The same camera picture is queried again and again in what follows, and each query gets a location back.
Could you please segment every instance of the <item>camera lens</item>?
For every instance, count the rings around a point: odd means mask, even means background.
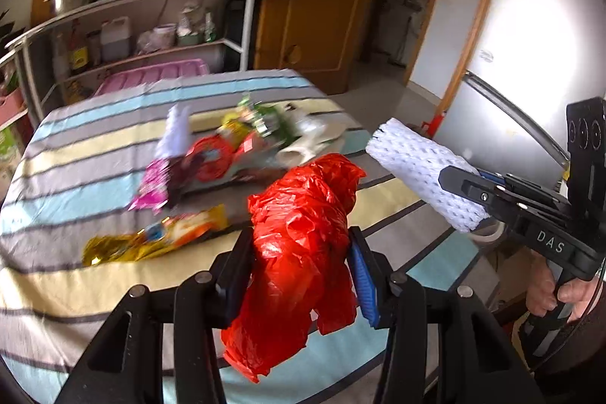
[[[579,121],[579,145],[582,150],[587,149],[587,143],[589,142],[589,130],[587,129],[587,121],[581,119]]]
[[[592,146],[594,150],[599,150],[602,145],[602,130],[597,120],[592,123]]]
[[[571,120],[569,122],[569,142],[573,143],[573,142],[575,142],[575,139],[576,139],[576,125]]]

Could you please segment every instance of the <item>yellow label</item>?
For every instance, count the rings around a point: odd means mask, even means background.
[[[86,47],[76,49],[72,52],[72,69],[80,69],[89,63],[89,50]]]

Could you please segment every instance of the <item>yellow stripe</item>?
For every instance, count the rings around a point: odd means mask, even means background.
[[[348,222],[364,229],[418,200],[402,181],[393,178],[359,190]],[[230,233],[155,259],[73,271],[20,274],[4,268],[0,271],[0,307],[35,309],[59,317],[109,312],[133,285],[144,284],[152,291],[170,288],[210,268],[217,254],[231,250],[237,236],[238,232]]]
[[[290,100],[279,101],[276,105],[284,107],[289,102]],[[296,100],[295,103],[297,107],[306,112],[333,112],[342,110],[341,107],[328,98],[309,98],[307,100]],[[193,114],[190,117],[190,128],[193,133],[217,128],[220,126],[223,116],[232,110],[233,108],[225,108]],[[31,159],[22,160],[15,171],[13,180],[20,177],[30,177],[54,166],[67,165],[76,160],[90,158],[153,139],[160,139],[165,128],[166,120],[156,120],[91,137],[62,148],[57,148],[56,150],[42,151]]]

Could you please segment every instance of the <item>refrigerator handle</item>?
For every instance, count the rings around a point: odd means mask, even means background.
[[[509,115],[517,124],[522,127],[532,138],[547,151],[549,156],[557,161],[558,165],[567,169],[570,164],[570,157],[560,145],[548,134],[545,130],[526,115],[520,107],[514,105],[495,88],[490,86],[486,81],[480,79],[469,70],[463,76],[464,81],[469,84],[475,91],[488,99],[499,109]]]

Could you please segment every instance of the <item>red wrapper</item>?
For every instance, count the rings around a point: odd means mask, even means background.
[[[248,198],[256,263],[240,315],[221,338],[225,359],[251,381],[305,347],[311,310],[321,334],[355,320],[344,260],[347,215],[364,176],[344,156],[328,154]]]

